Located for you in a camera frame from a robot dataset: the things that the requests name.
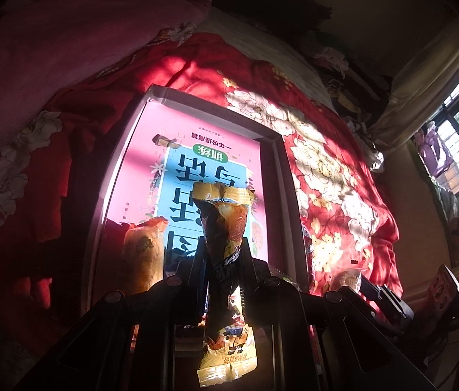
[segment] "snack package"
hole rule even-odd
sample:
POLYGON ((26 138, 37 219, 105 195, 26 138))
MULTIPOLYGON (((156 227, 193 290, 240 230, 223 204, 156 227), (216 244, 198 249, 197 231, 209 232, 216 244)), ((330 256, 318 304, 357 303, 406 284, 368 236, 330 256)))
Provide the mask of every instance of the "snack package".
POLYGON ((192 197, 200 210, 208 259, 209 306, 204 356, 197 371, 200 385, 208 386, 256 368, 253 330, 244 320, 236 276, 254 194, 220 183, 196 182, 192 197))
POLYGON ((127 296, 148 291, 163 278, 164 231, 167 226, 168 220, 162 216, 138 225, 130 224, 121 252, 126 267, 121 291, 127 296))
POLYGON ((238 379, 256 368, 256 348, 253 329, 242 314, 240 287, 229 296, 228 306, 233 322, 222 328, 216 337, 207 337, 204 355, 197 375, 201 387, 238 379))
POLYGON ((330 281, 329 291, 337 291, 341 287, 349 287, 356 294, 360 292, 361 271, 358 269, 342 269, 332 273, 333 278, 330 281))

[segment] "curtain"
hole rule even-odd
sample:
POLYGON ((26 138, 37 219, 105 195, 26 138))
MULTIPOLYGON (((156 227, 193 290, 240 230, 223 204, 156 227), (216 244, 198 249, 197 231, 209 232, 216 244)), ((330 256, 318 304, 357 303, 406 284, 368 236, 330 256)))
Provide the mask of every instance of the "curtain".
POLYGON ((459 83, 459 18, 394 77, 387 108, 369 129, 382 151, 405 143, 459 83))

